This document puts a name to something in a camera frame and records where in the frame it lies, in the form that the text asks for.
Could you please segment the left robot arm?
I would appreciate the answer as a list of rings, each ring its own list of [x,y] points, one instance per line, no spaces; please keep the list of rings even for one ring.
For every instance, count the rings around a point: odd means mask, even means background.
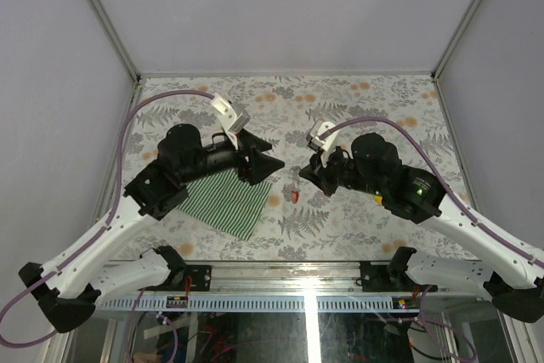
[[[124,189],[112,208],[78,241],[44,264],[27,263],[19,272],[39,309],[59,333],[88,320],[103,303],[139,289],[177,290],[186,263],[170,246],[151,249],[135,261],[107,266],[141,230],[162,220],[189,196],[192,182],[235,170],[249,185],[263,182],[285,163],[269,156],[269,142],[241,130],[235,141],[203,145],[199,130],[179,124],[167,131],[157,158]]]

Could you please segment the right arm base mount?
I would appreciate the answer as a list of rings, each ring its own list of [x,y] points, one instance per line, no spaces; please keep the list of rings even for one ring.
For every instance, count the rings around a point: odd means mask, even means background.
[[[355,284],[363,292],[400,292],[404,290],[402,275],[386,261],[359,261],[360,276]]]

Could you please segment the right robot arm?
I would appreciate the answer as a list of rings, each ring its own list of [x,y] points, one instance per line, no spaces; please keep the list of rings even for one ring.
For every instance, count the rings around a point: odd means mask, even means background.
[[[346,152],[328,137],[308,134],[314,151],[299,175],[326,196],[338,188],[378,196],[392,215],[444,235],[476,257],[474,261],[438,258],[400,247],[389,261],[387,277],[397,290],[437,286],[472,293],[525,323],[543,316],[543,251],[522,245],[489,219],[449,195],[432,173],[402,163],[397,148],[376,133],[356,138]]]

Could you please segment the red keyring fob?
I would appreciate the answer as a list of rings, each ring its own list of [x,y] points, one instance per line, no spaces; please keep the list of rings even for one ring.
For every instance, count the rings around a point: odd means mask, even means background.
[[[293,189],[291,190],[290,199],[292,204],[297,204],[300,197],[300,191]]]

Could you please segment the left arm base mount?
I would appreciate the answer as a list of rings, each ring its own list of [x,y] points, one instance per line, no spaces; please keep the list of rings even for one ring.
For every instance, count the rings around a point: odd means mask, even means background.
[[[194,264],[186,267],[184,272],[185,291],[192,292],[209,292],[212,283],[211,265]]]

